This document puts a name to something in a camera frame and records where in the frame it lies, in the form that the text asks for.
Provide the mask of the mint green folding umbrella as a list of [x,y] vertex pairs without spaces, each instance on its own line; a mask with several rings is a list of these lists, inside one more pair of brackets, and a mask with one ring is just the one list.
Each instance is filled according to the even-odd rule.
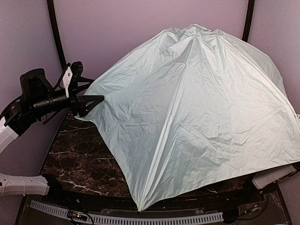
[[142,211],[300,160],[300,125],[268,55],[221,30],[167,29],[97,78],[94,123]]

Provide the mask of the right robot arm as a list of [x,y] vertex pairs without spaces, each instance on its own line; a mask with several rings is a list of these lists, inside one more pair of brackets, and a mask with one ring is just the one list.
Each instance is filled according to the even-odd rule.
[[300,163],[300,115],[267,120],[251,131],[252,183],[257,189],[297,173]]

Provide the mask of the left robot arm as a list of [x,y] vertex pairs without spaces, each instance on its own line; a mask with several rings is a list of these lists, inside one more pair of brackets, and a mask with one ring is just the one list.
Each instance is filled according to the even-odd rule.
[[[103,95],[77,96],[86,90],[92,79],[82,77],[82,67],[66,65],[57,83],[52,86],[42,68],[31,70],[20,77],[21,96],[13,100],[0,114],[0,151],[22,136],[32,124],[48,123],[59,112],[70,109],[73,115],[86,116],[104,101]],[[0,195],[59,195],[60,182],[51,174],[13,176],[1,173]]]

